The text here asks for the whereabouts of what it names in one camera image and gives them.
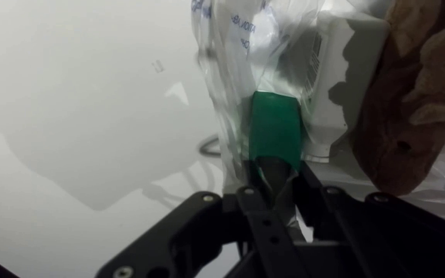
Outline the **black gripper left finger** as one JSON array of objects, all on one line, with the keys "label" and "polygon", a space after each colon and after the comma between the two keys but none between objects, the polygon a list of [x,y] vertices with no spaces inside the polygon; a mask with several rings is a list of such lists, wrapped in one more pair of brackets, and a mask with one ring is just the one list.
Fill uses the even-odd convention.
[{"label": "black gripper left finger", "polygon": [[306,278],[283,223],[251,187],[198,192],[107,261],[96,278],[195,278],[227,244],[248,252],[226,278]]}]

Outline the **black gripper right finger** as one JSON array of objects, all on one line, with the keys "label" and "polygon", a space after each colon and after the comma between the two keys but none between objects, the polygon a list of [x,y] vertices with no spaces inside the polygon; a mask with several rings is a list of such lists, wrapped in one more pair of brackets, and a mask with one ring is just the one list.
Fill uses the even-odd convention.
[{"label": "black gripper right finger", "polygon": [[445,220],[374,192],[363,201],[302,164],[294,198],[319,241],[348,248],[365,278],[445,278]]}]

